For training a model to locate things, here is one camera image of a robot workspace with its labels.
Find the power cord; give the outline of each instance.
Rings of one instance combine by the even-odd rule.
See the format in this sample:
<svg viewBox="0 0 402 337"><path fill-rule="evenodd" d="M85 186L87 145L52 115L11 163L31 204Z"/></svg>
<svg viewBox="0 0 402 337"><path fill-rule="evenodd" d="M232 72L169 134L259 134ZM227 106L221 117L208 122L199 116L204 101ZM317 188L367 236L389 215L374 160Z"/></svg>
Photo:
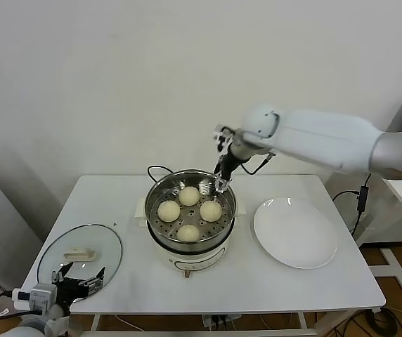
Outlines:
<svg viewBox="0 0 402 337"><path fill-rule="evenodd" d="M359 191L351 191L351 190L341 191L340 193L336 194L332 198L332 201L335 201L339 196L341 196L343 194L352 193L354 195L357 195L357 219L356 219L354 228L351 231L351 235L353 235L353 236L357 230L357 226L358 226L359 222L361 221L361 216L362 216L363 212L365 212L365 207L366 207L367 199L368 199L368 192L370 190L369 187L367 186L367 184L368 184L370 177L371 177L371 173L368 174L368 177L365 179L365 183L361 186Z"/></svg>
<svg viewBox="0 0 402 337"><path fill-rule="evenodd" d="M224 329L228 330L228 325L226 323L226 315L219 315L219 317L220 317L221 321L223 321Z"/></svg>
<svg viewBox="0 0 402 337"><path fill-rule="evenodd" d="M260 165L253 172L249 172L243 164L240 164L240 166L242 167L243 171L248 173L250 176L253 176L257 172L259 172L262 167L267 165L268 162L271 160L271 158L273 158L274 156L275 154L272 153L268 154L268 156L266 156L266 158L260 163Z"/></svg>
<svg viewBox="0 0 402 337"><path fill-rule="evenodd" d="M359 322L356 321L356 318L365 315L368 326L377 333L378 336L383 337L394 337L398 333L398 326L401 329L402 333L402 324L399 321L398 317L388 308L381 308L380 314L384 319L378 319L375 317L375 314L372 310L365 310L361 312L357 312L350 318L344 320L342 323L338 324L328 335L330 337L333 333L335 333L336 337L346 337L346 331L351 322L353 322L356 326L358 326L367 336L373 337L373 335L365 329ZM345 324L343 332L340 333L339 328Z"/></svg>
<svg viewBox="0 0 402 337"><path fill-rule="evenodd" d="M3 291L2 293L0 293L0 298L1 297L12 298L12 291L11 290ZM2 312L0 314L0 319L9 319L9 318L20 317L20 316L25 316L25 315L41 315L41 311L38 311L38 310L15 312L15 313L10 314L10 315L5 315L7 312L9 312L9 310L6 309L4 311L5 312Z"/></svg>
<svg viewBox="0 0 402 337"><path fill-rule="evenodd" d="M335 197L332 198L332 201L335 201L336 198L338 198L342 194L346 194L346 193L352 193L352 194L355 194L358 196L358 191L341 191L339 194L337 194Z"/></svg>
<svg viewBox="0 0 402 337"><path fill-rule="evenodd" d="M150 169L164 169L167 170L170 173L173 173L172 170L170 170L168 167L163 166L163 165L149 165L146 171L148 172L148 176L156 183L157 180L154 178L154 176L151 174Z"/></svg>
<svg viewBox="0 0 402 337"><path fill-rule="evenodd" d="M213 323L215 323L215 331L218 331L218 323L219 323L218 315L212 315L212 321Z"/></svg>

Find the table leg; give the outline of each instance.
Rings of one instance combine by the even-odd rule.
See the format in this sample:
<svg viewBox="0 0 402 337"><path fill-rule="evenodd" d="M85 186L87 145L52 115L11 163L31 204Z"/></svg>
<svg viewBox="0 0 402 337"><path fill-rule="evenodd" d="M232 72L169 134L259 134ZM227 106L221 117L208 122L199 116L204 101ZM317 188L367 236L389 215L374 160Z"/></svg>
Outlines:
<svg viewBox="0 0 402 337"><path fill-rule="evenodd" d="M93 317L93 321L91 323L90 331L98 330L98 325L100 324L100 318L101 318L101 315L95 315Z"/></svg>
<svg viewBox="0 0 402 337"><path fill-rule="evenodd" d="M402 267L391 249L380 250L388 265L371 265L370 270L375 277L395 277L402 288Z"/></svg>

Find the white table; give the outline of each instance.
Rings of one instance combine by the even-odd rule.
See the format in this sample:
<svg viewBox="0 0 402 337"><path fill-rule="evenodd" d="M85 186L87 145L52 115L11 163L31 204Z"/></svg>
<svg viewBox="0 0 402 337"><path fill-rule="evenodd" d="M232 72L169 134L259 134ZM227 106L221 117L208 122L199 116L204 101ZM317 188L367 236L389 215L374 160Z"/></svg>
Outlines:
<svg viewBox="0 0 402 337"><path fill-rule="evenodd" d="M137 200L146 196L152 184L147 176L82 176L23 288L31 289L37 283L39 259L55 239L76 226L99 223L112 228L121 238L122 262L104 289L72 305L73 313L186 315L332 311L315 329L302 330L315 335L325 333L356 310L385 304L375 278L317 176L235 177L231 187L246 206L247 215L237 218L230 245L219 263L193 273L189 279L160 262L148 229L139 227L138 219L134 218ZM315 270L297 270L272 259L260 247L251 231L252 218L262 202L274 197L308 199L336 225L338 249L330 263ZM303 320L304 316L300 315L301 326L306 328ZM255 331L254 335L247 331L243 336L300 336L293 331L297 330Z"/></svg>
<svg viewBox="0 0 402 337"><path fill-rule="evenodd" d="M365 230L360 233L356 243L360 246L370 235L386 230L392 224L402 219L402 180L382 179L393 196L381 198L374 205L371 216L363 221ZM386 265L372 265L370 269L375 277L395 277L402 288L402 267L391 249L380 250Z"/></svg>

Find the pot base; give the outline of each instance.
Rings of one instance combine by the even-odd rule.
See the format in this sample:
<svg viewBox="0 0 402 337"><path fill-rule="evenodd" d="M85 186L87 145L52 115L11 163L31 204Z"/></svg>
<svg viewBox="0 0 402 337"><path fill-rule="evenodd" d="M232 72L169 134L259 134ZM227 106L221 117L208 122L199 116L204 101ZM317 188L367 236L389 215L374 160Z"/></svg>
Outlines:
<svg viewBox="0 0 402 337"><path fill-rule="evenodd" d="M161 247L156 242L155 249L157 255L165 265L168 265L169 267L180 272L185 272L186 270L190 272L199 272L206 270L220 261L226 252L228 243L229 239L207 253L189 256L172 253L171 251Z"/></svg>

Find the white plate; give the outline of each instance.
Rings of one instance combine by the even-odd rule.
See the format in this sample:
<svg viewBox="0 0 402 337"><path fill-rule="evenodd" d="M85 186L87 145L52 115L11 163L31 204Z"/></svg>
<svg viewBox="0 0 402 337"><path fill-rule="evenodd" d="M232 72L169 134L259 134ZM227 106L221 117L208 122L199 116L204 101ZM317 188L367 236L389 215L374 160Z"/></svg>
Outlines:
<svg viewBox="0 0 402 337"><path fill-rule="evenodd" d="M302 199L265 201L254 215L254 231L263 248L290 267L322 267L337 251L332 223L313 204Z"/></svg>

